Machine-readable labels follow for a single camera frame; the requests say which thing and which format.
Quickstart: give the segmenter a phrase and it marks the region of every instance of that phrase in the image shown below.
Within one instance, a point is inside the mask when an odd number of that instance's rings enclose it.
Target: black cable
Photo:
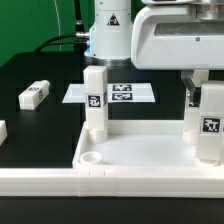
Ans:
[[[38,47],[35,52],[40,53],[45,47],[50,46],[62,46],[62,45],[72,45],[72,44],[86,44],[86,41],[78,41],[78,42],[66,42],[66,43],[52,43],[52,44],[45,44]]]
[[[74,0],[74,7],[75,7],[75,19],[76,19],[76,25],[75,25],[76,32],[84,32],[84,25],[82,22],[81,7],[79,0]]]
[[[40,52],[46,45],[48,45],[48,44],[50,44],[50,43],[52,43],[54,41],[63,40],[63,39],[67,39],[67,38],[76,38],[76,35],[75,34],[67,34],[67,35],[61,35],[61,36],[58,36],[58,37],[51,38],[50,40],[47,40],[41,46],[39,46],[35,50],[35,52]]]

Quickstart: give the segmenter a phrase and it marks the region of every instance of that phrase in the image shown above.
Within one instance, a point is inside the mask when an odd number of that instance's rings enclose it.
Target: white rectangular block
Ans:
[[[223,150],[222,136],[200,135],[197,145],[197,157],[202,160],[220,160]]]
[[[84,70],[86,93],[102,94],[107,90],[107,67],[89,66]]]
[[[224,81],[203,82],[201,91],[200,112],[224,117]]]
[[[19,95],[21,110],[34,110],[49,94],[50,83],[36,81]]]
[[[7,137],[5,121],[0,121],[0,146]]]
[[[203,82],[201,91],[197,158],[219,162],[224,149],[224,82]]]
[[[107,139],[107,67],[89,66],[85,69],[84,85],[86,126],[89,130],[89,140],[100,143]]]
[[[108,121],[108,107],[102,110],[91,110],[86,108],[86,120],[88,129],[104,130]]]

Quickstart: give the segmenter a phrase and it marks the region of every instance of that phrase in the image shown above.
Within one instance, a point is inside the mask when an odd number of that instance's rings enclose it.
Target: green background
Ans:
[[[85,30],[94,23],[94,0],[80,0]],[[73,0],[57,0],[61,34],[75,32]],[[132,1],[132,19],[144,5]],[[0,66],[13,55],[33,51],[44,41],[58,36],[58,22],[54,0],[0,1]],[[50,47],[46,50],[59,50]]]

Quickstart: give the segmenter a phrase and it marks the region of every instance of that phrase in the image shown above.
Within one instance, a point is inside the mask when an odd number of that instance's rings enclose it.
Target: black table surface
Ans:
[[[0,120],[8,138],[0,168],[70,168],[85,120],[84,104],[62,104],[69,84],[83,83],[88,66],[78,53],[21,53],[0,68]],[[222,79],[212,71],[211,79]],[[35,111],[19,109],[18,95],[34,81],[51,83]],[[108,69],[109,83],[151,83],[156,103],[109,105],[109,119],[183,119],[180,71]],[[224,223],[223,199],[1,197],[0,223]]]

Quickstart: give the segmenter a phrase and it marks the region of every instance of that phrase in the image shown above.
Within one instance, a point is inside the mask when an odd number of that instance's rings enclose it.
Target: white tray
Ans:
[[[109,121],[108,141],[88,141],[85,124],[73,160],[79,196],[224,197],[224,168],[202,166],[182,141],[182,121]],[[86,152],[102,155],[83,165]]]
[[[71,169],[0,169],[0,196],[224,198],[224,167],[201,166],[182,142],[182,121],[109,121],[108,141],[91,144],[85,124]],[[102,155],[83,165],[86,152]]]

